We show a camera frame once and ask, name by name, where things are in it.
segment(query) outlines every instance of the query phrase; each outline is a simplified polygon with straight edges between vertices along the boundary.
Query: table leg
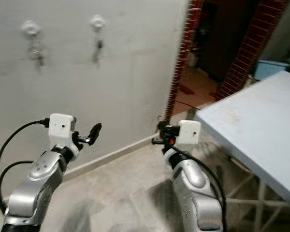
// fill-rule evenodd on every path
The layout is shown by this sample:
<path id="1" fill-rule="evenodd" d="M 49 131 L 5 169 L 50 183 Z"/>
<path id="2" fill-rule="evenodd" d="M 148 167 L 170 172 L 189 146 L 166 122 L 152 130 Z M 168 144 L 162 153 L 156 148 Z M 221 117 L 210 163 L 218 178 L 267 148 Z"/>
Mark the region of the table leg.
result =
<path id="1" fill-rule="evenodd" d="M 264 207 L 264 196 L 265 196 L 266 186 L 260 180 L 259 183 L 259 191 L 258 191 L 258 200 L 259 203 L 256 207 L 256 216 L 255 216 L 255 224 L 254 224 L 254 232 L 260 232 L 261 229 L 261 221 L 262 221 L 262 212 Z"/>
<path id="2" fill-rule="evenodd" d="M 278 217 L 280 211 L 282 210 L 282 207 L 277 208 L 272 216 L 270 217 L 270 219 L 265 223 L 265 225 L 263 226 L 261 232 L 266 232 L 266 230 L 270 227 L 270 225 L 275 221 L 275 219 Z"/>

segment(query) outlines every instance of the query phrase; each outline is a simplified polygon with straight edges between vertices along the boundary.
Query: brick door frame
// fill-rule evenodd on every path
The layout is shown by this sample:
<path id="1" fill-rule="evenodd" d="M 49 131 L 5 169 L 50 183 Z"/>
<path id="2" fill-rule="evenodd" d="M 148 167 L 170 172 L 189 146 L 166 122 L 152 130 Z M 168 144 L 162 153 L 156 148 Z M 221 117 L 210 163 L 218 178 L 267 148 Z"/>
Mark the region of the brick door frame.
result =
<path id="1" fill-rule="evenodd" d="M 241 90 L 273 34 L 289 0 L 260 0 L 234 63 L 217 93 L 221 100 Z"/>
<path id="2" fill-rule="evenodd" d="M 174 109 L 177 91 L 183 78 L 184 69 L 187 65 L 192 39 L 196 31 L 196 27 L 199 24 L 203 1 L 204 0 L 190 0 L 188 4 L 186 20 L 177 54 L 177 60 L 175 64 L 171 90 L 169 93 L 168 104 L 165 110 L 164 120 L 170 120 L 172 111 Z"/>

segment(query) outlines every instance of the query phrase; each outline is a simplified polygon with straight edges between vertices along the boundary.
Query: blue container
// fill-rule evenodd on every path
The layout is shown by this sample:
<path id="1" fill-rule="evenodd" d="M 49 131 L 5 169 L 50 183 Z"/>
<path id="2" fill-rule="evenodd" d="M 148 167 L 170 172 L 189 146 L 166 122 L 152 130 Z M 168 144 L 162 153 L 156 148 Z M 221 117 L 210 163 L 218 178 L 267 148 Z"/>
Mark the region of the blue container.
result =
<path id="1" fill-rule="evenodd" d="M 274 75 L 277 72 L 285 71 L 289 64 L 268 61 L 268 60 L 259 60 L 254 78 L 261 81 L 265 78 Z"/>

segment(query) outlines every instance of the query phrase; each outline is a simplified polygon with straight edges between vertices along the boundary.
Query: black cable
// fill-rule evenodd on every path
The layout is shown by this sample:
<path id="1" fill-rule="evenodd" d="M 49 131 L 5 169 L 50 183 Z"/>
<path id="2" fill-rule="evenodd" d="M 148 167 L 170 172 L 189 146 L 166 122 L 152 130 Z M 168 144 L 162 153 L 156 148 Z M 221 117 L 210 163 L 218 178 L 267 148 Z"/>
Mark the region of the black cable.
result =
<path id="1" fill-rule="evenodd" d="M 189 104 L 184 103 L 184 102 L 182 102 L 182 101 L 175 101 L 175 102 L 178 102 L 178 103 L 181 103 L 181 104 L 184 104 L 184 105 L 190 106 L 191 108 L 196 109 L 196 110 L 201 110 L 200 108 L 194 107 L 193 105 L 189 105 Z"/>
<path id="2" fill-rule="evenodd" d="M 210 185 L 211 185 L 211 188 L 212 188 L 212 191 L 214 192 L 214 195 L 219 199 L 219 195 L 218 195 L 218 192 L 214 186 L 214 184 L 212 182 L 210 182 Z"/>
<path id="3" fill-rule="evenodd" d="M 2 182 L 3 182 L 3 179 L 4 179 L 5 174 L 7 174 L 7 172 L 8 172 L 11 168 L 13 168 L 14 166 L 19 165 L 19 164 L 25 164 L 25 163 L 33 163 L 33 161 L 32 161 L 32 160 L 18 161 L 18 162 L 12 163 L 11 165 L 9 165 L 7 168 L 5 168 L 5 169 L 3 170 L 3 172 L 2 172 L 1 175 L 0 175 L 0 192 L 2 192 L 2 191 L 1 191 L 1 187 L 2 187 Z"/>
<path id="4" fill-rule="evenodd" d="M 5 147 L 8 145 L 8 143 L 13 139 L 13 137 L 15 135 L 17 135 L 21 130 L 23 130 L 24 128 L 30 126 L 30 125 L 33 125 L 33 124 L 43 124 L 45 125 L 45 127 L 47 127 L 47 125 L 45 123 L 47 123 L 47 120 L 49 122 L 49 119 L 44 119 L 44 120 L 40 120 L 40 121 L 33 121 L 33 122 L 30 122 L 30 123 L 27 123 L 25 124 L 24 126 L 18 128 L 3 144 L 3 146 L 1 147 L 0 149 L 0 161 L 1 161 L 1 156 L 3 154 L 3 151 L 5 149 Z M 3 197 L 2 197 L 2 192 L 0 190 L 0 210 L 1 212 L 4 214 L 5 210 L 6 210 L 6 203 L 4 202 L 3 200 Z"/>
<path id="5" fill-rule="evenodd" d="M 215 181 L 215 183 L 216 183 L 216 185 L 217 185 L 217 187 L 218 187 L 218 189 L 219 189 L 219 193 L 220 193 L 220 195 L 221 195 L 221 200 L 222 200 L 222 202 L 220 202 L 220 205 L 221 205 L 221 209 L 222 209 L 222 226 L 223 226 L 223 231 L 227 231 L 227 221 L 226 221 L 226 213 L 227 213 L 227 200 L 226 200 L 226 195 L 225 195 L 225 193 L 224 193 L 224 190 L 223 190 L 223 187 L 222 187 L 222 185 L 221 185 L 221 183 L 220 183 L 220 181 L 218 180 L 218 177 L 215 175 L 215 173 L 213 173 L 213 171 L 206 165 L 206 164 L 204 164 L 202 161 L 200 161 L 199 159 L 197 159 L 197 158 L 195 158 L 195 157 L 193 157 L 193 156 L 191 156 L 188 152 L 186 152 L 186 151 L 182 151 L 182 150 L 180 150 L 179 148 L 177 148 L 177 147 L 175 147 L 175 146 L 173 146 L 173 145 L 171 145 L 170 144 L 170 147 L 174 150 L 174 151 L 176 151 L 176 152 L 178 152 L 178 153 L 180 153 L 180 154 L 182 154 L 182 155 L 184 155 L 184 156 L 187 156 L 189 159 L 192 159 L 192 160 L 194 160 L 195 162 L 197 162 L 202 168 L 204 168 L 210 175 L 211 175 L 211 177 L 214 179 L 214 181 Z"/>

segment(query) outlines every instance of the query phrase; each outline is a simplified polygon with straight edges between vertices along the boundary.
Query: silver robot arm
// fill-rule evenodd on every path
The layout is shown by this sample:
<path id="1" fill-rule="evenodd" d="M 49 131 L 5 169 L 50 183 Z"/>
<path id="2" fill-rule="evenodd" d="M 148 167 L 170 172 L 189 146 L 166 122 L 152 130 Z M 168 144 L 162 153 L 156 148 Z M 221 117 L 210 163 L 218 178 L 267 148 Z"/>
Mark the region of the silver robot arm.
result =
<path id="1" fill-rule="evenodd" d="M 179 148 L 191 154 L 199 140 L 201 124 L 182 120 L 178 126 L 168 123 L 159 125 L 161 141 L 164 144 L 164 158 L 173 169 L 173 187 L 180 203 L 183 226 L 186 232 L 222 232 L 223 218 L 220 202 L 211 190 L 207 175 L 198 163 L 174 150 Z"/>
<path id="2" fill-rule="evenodd" d="M 75 160 L 83 148 L 79 142 L 92 145 L 101 129 L 98 123 L 88 137 L 79 137 L 74 131 L 75 122 L 69 115 L 50 116 L 50 148 L 30 165 L 27 175 L 12 192 L 2 232 L 40 230 L 52 194 L 61 184 L 68 163 Z"/>

